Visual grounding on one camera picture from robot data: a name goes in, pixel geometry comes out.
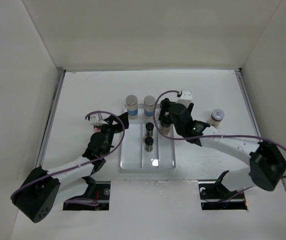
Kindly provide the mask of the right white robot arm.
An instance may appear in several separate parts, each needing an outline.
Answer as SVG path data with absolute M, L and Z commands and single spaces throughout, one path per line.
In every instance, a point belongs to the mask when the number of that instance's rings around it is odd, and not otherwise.
M 240 170 L 225 170 L 216 180 L 215 192 L 221 198 L 233 191 L 259 187 L 271 192 L 286 170 L 286 160 L 276 144 L 267 140 L 251 141 L 249 136 L 227 137 L 208 123 L 193 120 L 193 104 L 185 106 L 165 98 L 160 103 L 159 122 L 173 125 L 185 141 L 232 156 L 244 164 Z

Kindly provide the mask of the silver-lid blue-label shaker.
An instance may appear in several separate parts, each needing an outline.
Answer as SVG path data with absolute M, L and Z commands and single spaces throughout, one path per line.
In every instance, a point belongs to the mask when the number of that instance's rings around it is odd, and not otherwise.
M 134 120 L 138 117 L 138 99 L 135 95 L 128 95 L 125 99 L 128 118 Z
M 146 118 L 153 117 L 155 102 L 156 98 L 151 95 L 148 95 L 144 98 L 144 115 Z

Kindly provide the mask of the black-lid tan spice jar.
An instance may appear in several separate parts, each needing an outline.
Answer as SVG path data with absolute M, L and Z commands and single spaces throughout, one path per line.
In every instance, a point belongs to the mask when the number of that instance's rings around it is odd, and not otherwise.
M 172 128 L 172 121 L 169 118 L 164 118 L 163 120 L 160 120 L 160 132 L 165 135 L 168 136 L 171 128 Z

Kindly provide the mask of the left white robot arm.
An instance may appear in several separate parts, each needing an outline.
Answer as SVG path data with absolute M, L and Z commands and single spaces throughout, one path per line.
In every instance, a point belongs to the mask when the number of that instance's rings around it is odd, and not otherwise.
M 90 137 L 85 152 L 76 160 L 62 166 L 33 169 L 23 184 L 10 197 L 13 205 L 32 222 L 42 221 L 59 203 L 64 206 L 83 205 L 96 208 L 99 192 L 92 175 L 106 163 L 106 157 L 119 147 L 113 145 L 115 134 L 125 133 L 129 128 L 128 113 L 119 116 L 109 113 L 103 118 L 102 111 L 94 111 L 85 119 L 98 129 Z

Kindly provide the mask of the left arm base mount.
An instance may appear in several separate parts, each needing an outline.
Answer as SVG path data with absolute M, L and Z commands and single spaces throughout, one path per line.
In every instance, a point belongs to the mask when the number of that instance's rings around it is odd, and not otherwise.
M 87 187 L 81 195 L 76 195 L 63 203 L 64 211 L 108 211 L 110 206 L 111 182 L 95 181 L 83 177 Z

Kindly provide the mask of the small black-lid spice bottle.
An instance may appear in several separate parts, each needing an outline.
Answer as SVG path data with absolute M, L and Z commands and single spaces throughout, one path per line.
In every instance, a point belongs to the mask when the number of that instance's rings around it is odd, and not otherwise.
M 154 123 L 152 122 L 147 122 L 145 125 L 146 129 L 146 137 L 153 137 L 153 131 L 154 131 Z

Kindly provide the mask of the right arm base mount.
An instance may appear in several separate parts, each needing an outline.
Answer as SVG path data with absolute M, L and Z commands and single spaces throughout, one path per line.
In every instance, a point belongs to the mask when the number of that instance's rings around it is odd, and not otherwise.
M 229 191 L 221 182 L 228 171 L 224 171 L 217 180 L 199 181 L 200 205 L 202 210 L 247 210 L 244 192 Z

